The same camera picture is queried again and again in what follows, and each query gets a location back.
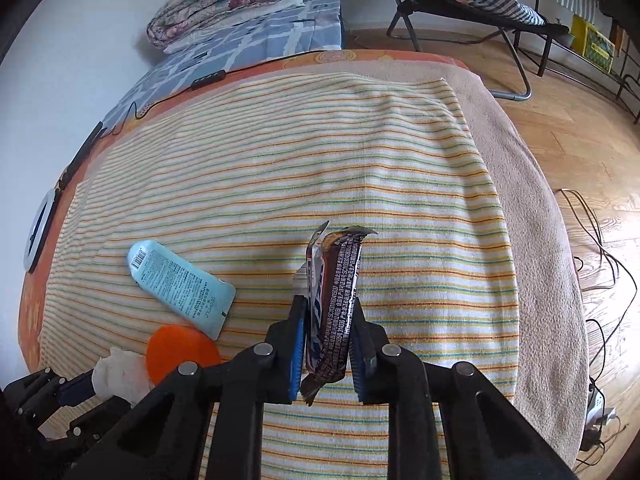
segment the chocolate bar wrapper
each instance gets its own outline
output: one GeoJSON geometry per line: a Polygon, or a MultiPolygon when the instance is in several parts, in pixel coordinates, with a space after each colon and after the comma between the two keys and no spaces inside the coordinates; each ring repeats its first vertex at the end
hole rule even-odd
{"type": "Polygon", "coordinates": [[[306,247],[309,375],[300,384],[300,393],[309,406],[322,386],[344,377],[360,250],[365,236],[375,234],[366,227],[352,226],[321,238],[328,224],[316,229],[306,247]]]}

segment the blue plaid bedding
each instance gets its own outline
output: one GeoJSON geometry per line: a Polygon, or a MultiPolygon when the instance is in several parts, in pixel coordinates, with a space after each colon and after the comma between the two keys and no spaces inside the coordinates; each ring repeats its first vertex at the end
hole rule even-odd
{"type": "Polygon", "coordinates": [[[102,120],[107,133],[125,119],[133,101],[138,110],[144,110],[218,70],[231,72],[313,50],[340,50],[340,0],[303,1],[304,7],[225,28],[208,40],[170,54],[149,70],[102,120]]]}

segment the white extension socket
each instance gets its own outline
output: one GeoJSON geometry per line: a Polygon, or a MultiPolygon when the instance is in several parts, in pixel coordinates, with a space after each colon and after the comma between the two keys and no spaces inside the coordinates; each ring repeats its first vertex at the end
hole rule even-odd
{"type": "Polygon", "coordinates": [[[601,418],[603,410],[604,410],[604,397],[598,390],[596,390],[591,396],[591,401],[587,406],[587,418],[586,418],[585,426],[590,426],[591,424],[594,424],[596,420],[601,418]]]}

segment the silver rivet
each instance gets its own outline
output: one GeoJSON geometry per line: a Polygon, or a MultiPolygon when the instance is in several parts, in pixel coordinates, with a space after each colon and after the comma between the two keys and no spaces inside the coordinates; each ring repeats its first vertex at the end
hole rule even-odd
{"type": "Polygon", "coordinates": [[[269,343],[258,343],[254,346],[254,354],[256,355],[271,355],[273,352],[273,346],[269,343]]]}
{"type": "Polygon", "coordinates": [[[198,371],[198,364],[193,361],[185,361],[178,366],[178,373],[180,375],[193,375],[198,371]]]}
{"type": "Polygon", "coordinates": [[[382,353],[389,357],[398,357],[402,349],[393,343],[387,343],[382,347],[382,353]]]}
{"type": "Polygon", "coordinates": [[[466,361],[460,361],[456,364],[456,371],[460,375],[471,376],[474,374],[474,366],[466,361]]]}

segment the orange round object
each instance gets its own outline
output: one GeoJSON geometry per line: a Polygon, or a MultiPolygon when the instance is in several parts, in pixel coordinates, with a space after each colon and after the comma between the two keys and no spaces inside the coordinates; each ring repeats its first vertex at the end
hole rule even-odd
{"type": "Polygon", "coordinates": [[[163,325],[146,344],[146,370],[153,384],[159,384],[185,361],[203,368],[222,362],[216,344],[191,326],[163,325]]]}

